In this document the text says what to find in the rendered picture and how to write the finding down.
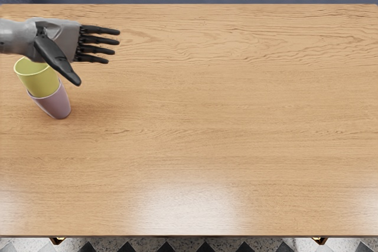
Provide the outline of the yellow-green cup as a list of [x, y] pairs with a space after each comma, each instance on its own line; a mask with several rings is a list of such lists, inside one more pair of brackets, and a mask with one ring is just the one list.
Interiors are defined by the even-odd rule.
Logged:
[[37, 98], [50, 96], [60, 85], [57, 73], [47, 63], [36, 63], [27, 57], [14, 64], [14, 72], [28, 92]]

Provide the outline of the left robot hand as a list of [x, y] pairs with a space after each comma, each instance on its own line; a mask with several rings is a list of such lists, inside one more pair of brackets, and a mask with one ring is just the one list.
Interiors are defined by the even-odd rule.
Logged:
[[56, 18], [29, 18], [14, 21], [0, 18], [0, 53], [18, 54], [36, 63], [47, 63], [75, 86], [82, 81], [73, 70], [73, 62], [107, 64], [97, 54], [114, 55], [101, 44], [119, 45], [118, 40], [102, 37], [120, 35], [120, 31], [77, 21]]

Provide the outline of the pink cup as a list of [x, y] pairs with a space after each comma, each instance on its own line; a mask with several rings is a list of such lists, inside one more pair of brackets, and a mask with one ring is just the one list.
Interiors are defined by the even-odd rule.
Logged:
[[59, 80], [58, 89], [49, 96], [34, 97], [28, 90], [27, 94], [44, 113], [53, 119], [65, 119], [71, 113], [70, 100], [61, 80]]

